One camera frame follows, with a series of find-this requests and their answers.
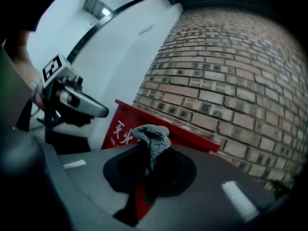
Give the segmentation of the black wall trim strip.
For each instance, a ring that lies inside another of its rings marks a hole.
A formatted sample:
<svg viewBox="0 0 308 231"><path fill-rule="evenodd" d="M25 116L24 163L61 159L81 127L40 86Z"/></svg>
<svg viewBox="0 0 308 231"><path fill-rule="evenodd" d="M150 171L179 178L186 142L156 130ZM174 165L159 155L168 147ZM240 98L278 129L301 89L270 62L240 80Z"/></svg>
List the black wall trim strip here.
<svg viewBox="0 0 308 231"><path fill-rule="evenodd" d="M90 41L90 39L110 20L112 20L114 17L121 14L124 10L136 5L137 3L140 3L144 0L133 0L129 3L124 4L123 6L117 8L113 12L111 12L109 15L105 16L101 20L99 20L91 29L79 40L79 42L75 45L75 47L71 50L69 53L67 60L69 63L73 63L81 50L85 47L85 45Z"/></svg>

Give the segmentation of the person's black clothing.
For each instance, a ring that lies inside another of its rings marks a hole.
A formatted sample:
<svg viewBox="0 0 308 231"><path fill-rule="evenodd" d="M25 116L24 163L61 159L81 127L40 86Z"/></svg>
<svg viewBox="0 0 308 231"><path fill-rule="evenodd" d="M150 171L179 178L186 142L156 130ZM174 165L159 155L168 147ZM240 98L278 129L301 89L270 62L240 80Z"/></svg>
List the person's black clothing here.
<svg viewBox="0 0 308 231"><path fill-rule="evenodd" d="M35 31L55 0L0 0L0 32Z"/></svg>

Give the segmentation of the grey knitted cloth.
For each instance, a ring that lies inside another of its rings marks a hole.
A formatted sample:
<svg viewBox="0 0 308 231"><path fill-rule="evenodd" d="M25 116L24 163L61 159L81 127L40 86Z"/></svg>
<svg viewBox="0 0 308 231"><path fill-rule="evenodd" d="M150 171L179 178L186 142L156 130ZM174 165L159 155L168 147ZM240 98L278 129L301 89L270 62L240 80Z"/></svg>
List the grey knitted cloth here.
<svg viewBox="0 0 308 231"><path fill-rule="evenodd" d="M149 164L146 166L145 175L154 171L157 157L171 146L169 130L164 126L153 124L141 125L131 131L131 135L139 141L145 142L149 152Z"/></svg>

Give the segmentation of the person's left forearm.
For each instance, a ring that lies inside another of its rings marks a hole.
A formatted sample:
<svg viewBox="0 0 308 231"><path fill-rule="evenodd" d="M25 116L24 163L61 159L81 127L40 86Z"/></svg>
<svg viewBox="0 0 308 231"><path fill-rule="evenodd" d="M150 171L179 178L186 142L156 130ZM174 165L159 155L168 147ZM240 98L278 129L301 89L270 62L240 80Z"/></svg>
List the person's left forearm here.
<svg viewBox="0 0 308 231"><path fill-rule="evenodd" d="M31 89L31 101L42 111L45 106L42 101L43 85L40 72L33 66L28 51L27 42L30 31L20 30L7 37L4 48L11 58L14 67L21 79Z"/></svg>

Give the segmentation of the ceiling air vent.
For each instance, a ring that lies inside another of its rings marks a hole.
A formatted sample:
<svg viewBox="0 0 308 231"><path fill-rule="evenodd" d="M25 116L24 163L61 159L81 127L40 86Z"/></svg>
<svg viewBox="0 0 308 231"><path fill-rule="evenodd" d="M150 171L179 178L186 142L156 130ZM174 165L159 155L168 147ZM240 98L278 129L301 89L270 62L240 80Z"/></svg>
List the ceiling air vent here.
<svg viewBox="0 0 308 231"><path fill-rule="evenodd" d="M105 16L101 13L102 8L107 8L110 12L113 10L100 0L85 0L83 11L91 14L94 18L101 20Z"/></svg>

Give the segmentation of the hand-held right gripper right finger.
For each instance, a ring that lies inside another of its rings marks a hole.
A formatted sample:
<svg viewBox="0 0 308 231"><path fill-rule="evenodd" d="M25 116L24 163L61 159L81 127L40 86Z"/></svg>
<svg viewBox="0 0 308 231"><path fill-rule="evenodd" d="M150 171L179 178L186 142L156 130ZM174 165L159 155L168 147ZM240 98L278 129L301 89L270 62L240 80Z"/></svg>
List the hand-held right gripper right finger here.
<svg viewBox="0 0 308 231"><path fill-rule="evenodd" d="M221 185L236 181L253 202L265 208L274 196L256 179L213 154L173 144L172 149L192 159L197 173L193 183L175 197L158 198L138 223L142 231L227 231L236 230L242 219L226 197Z"/></svg>

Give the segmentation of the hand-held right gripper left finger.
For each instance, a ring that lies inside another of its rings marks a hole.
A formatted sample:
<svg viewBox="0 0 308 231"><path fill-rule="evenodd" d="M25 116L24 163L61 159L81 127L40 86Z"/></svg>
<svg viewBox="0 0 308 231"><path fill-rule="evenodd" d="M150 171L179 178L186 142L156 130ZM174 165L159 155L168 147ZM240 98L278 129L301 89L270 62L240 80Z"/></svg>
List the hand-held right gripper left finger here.
<svg viewBox="0 0 308 231"><path fill-rule="evenodd" d="M129 193L118 191L128 180L117 169L118 160L115 158L119 154L127 154L135 146L133 143L111 149L58 155L51 145L45 144L44 155L51 173L64 173L66 179L61 181L61 186L73 183L96 206L113 215L125 207L129 197Z"/></svg>

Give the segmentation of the green potted plant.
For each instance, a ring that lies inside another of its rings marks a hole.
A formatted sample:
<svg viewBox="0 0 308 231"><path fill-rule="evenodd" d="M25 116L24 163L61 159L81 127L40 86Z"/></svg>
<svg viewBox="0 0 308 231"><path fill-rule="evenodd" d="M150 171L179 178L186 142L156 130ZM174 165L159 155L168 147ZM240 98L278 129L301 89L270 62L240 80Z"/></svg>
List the green potted plant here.
<svg viewBox="0 0 308 231"><path fill-rule="evenodd" d="M296 183L296 178L292 178L290 182L282 182L278 180L269 180L271 186L271 191L274 194L276 200L282 198L283 196L289 194Z"/></svg>

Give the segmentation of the black plinth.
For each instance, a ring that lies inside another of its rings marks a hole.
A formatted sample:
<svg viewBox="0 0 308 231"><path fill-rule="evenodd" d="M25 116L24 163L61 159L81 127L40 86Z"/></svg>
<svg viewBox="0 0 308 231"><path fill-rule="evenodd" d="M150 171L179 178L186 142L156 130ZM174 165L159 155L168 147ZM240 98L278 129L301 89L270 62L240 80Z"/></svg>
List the black plinth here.
<svg viewBox="0 0 308 231"><path fill-rule="evenodd" d="M46 131L45 142L51 144L57 154L76 154L91 151L86 137Z"/></svg>

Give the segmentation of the red fire extinguisher box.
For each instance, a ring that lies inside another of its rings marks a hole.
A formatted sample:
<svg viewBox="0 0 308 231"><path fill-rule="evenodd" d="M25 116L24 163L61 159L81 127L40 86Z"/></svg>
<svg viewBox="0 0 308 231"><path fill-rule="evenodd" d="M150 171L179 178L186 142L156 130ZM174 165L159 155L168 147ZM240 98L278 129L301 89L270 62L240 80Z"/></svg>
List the red fire extinguisher box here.
<svg viewBox="0 0 308 231"><path fill-rule="evenodd" d="M117 211L114 217L130 226L137 223L150 211L158 197L180 195L194 181L197 173L195 163L187 156L170 146L156 159L154 171L145 175L149 164L149 152L146 143L137 140L131 131L141 125L153 124L167 127L171 146L185 146L201 152L217 152L219 143L209 136L197 134L168 120L164 116L152 115L140 108L118 101L118 108L108 129L103 149L111 149L135 143L136 146L119 154L117 169L128 180L118 188L119 192L129 193L125 207Z"/></svg>

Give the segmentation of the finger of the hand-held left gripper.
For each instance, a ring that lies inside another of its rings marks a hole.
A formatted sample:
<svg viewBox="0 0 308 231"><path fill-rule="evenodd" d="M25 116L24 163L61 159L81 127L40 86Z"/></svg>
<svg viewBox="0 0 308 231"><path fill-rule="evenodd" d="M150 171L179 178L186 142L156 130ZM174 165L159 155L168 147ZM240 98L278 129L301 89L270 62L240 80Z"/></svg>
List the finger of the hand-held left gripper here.
<svg viewBox="0 0 308 231"><path fill-rule="evenodd" d="M72 87L64 87L60 92L60 103L93 117L107 117L109 109L92 97Z"/></svg>

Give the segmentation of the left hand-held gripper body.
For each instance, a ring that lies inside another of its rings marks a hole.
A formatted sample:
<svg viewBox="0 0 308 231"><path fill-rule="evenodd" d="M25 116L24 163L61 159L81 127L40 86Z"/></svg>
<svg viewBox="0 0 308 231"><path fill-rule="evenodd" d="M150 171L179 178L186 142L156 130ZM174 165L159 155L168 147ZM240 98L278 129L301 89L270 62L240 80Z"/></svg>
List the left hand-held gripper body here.
<svg viewBox="0 0 308 231"><path fill-rule="evenodd" d="M79 77L63 55L56 55L42 70L42 100L45 106L44 125L51 129L61 123L82 127L94 117L73 108L79 104L77 97L65 88L82 92L83 78Z"/></svg>

